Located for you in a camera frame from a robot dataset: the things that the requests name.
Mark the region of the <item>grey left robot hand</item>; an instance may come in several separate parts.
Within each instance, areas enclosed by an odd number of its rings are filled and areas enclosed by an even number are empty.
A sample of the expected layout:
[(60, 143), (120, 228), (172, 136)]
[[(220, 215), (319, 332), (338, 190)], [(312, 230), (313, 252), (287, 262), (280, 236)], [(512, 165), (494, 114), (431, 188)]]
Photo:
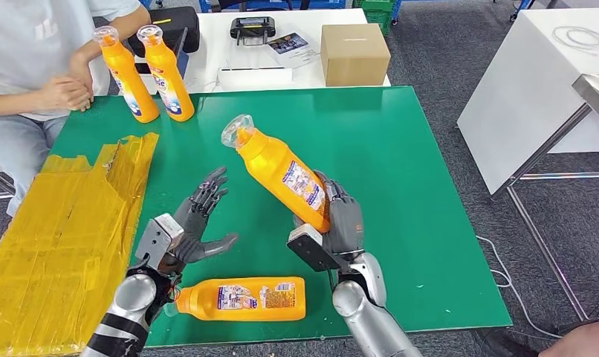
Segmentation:
[(239, 238), (235, 233), (228, 233), (219, 240), (201, 240), (212, 212), (228, 192), (228, 189), (223, 187), (227, 181), (226, 171), (225, 167), (218, 167), (208, 173), (175, 212), (174, 219), (184, 229), (184, 234), (173, 249), (173, 254), (184, 264), (224, 253), (230, 250)]

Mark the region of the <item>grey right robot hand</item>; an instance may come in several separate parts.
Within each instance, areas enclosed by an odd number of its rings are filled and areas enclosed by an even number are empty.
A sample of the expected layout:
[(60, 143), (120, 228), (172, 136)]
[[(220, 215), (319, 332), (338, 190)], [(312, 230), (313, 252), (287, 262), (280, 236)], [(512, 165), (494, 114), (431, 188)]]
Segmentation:
[(320, 171), (314, 172), (325, 188), (330, 228), (325, 238), (336, 255), (364, 250), (363, 215), (356, 199), (335, 180)]

